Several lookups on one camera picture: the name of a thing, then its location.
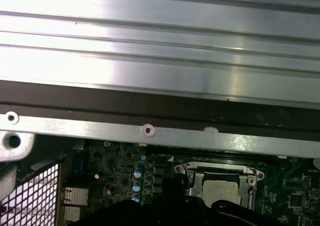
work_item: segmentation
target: motherboard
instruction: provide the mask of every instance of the motherboard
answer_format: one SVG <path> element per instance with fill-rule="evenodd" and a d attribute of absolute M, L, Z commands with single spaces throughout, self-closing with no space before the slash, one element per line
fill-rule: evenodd
<path fill-rule="evenodd" d="M 317 160 L 95 140 L 73 158 L 74 177 L 89 179 L 87 214 L 125 199 L 152 203 L 164 178 L 181 177 L 209 207 L 223 199 L 286 225 L 320 222 Z"/>

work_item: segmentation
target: blue capacitor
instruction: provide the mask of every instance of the blue capacitor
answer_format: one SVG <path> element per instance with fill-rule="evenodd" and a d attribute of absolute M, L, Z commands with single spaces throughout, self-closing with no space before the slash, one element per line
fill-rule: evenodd
<path fill-rule="evenodd" d="M 139 192 L 141 190 L 141 184 L 140 182 L 134 182 L 132 186 L 133 191 Z"/>
<path fill-rule="evenodd" d="M 141 176 L 142 176 L 142 170 L 139 169 L 139 168 L 135 169 L 134 172 L 133 172 L 133 176 L 134 176 L 136 179 L 141 178 Z"/>
<path fill-rule="evenodd" d="M 140 195 L 139 194 L 133 194 L 132 198 L 133 201 L 136 201 L 137 203 L 140 202 Z"/>

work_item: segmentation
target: capacitor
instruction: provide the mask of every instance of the capacitor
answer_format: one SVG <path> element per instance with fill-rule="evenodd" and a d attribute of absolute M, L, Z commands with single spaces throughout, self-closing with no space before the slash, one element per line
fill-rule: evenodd
<path fill-rule="evenodd" d="M 113 195 L 115 192 L 116 192 L 116 186 L 115 185 L 111 185 L 110 187 L 106 186 L 106 194 L 107 195 Z"/>
<path fill-rule="evenodd" d="M 141 176 L 142 176 L 142 170 L 139 169 L 139 168 L 135 169 L 134 172 L 133 172 L 133 176 L 134 176 L 135 178 L 137 178 L 137 179 L 141 178 Z"/>
<path fill-rule="evenodd" d="M 136 201 L 137 203 L 140 202 L 140 195 L 139 194 L 133 194 L 132 198 L 133 201 Z"/>
<path fill-rule="evenodd" d="M 140 182 L 134 182 L 132 186 L 133 191 L 139 192 L 141 190 L 141 184 Z"/>
<path fill-rule="evenodd" d="M 99 170 L 98 173 L 94 175 L 94 178 L 99 179 L 100 177 L 104 176 L 105 173 L 102 170 Z"/>

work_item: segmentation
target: mesh grille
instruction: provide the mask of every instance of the mesh grille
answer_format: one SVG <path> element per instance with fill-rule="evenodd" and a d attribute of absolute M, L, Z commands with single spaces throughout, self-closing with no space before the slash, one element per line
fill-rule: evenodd
<path fill-rule="evenodd" d="M 54 226 L 58 164 L 17 187 L 0 204 L 1 226 Z"/>

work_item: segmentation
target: green circuit board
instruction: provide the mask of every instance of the green circuit board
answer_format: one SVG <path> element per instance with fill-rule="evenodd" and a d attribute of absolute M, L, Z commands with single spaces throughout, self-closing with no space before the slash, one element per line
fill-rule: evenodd
<path fill-rule="evenodd" d="M 254 203 L 254 210 L 260 214 L 292 226 L 310 225 L 306 215 L 320 216 L 320 171 L 312 159 L 94 140 L 86 142 L 82 154 L 85 160 L 80 171 L 92 175 L 93 182 L 89 186 L 88 213 L 124 199 L 150 203 L 161 191 L 160 184 L 155 186 L 157 170 L 163 177 L 174 177 L 175 165 L 196 161 L 246 165 L 264 172 Z"/>

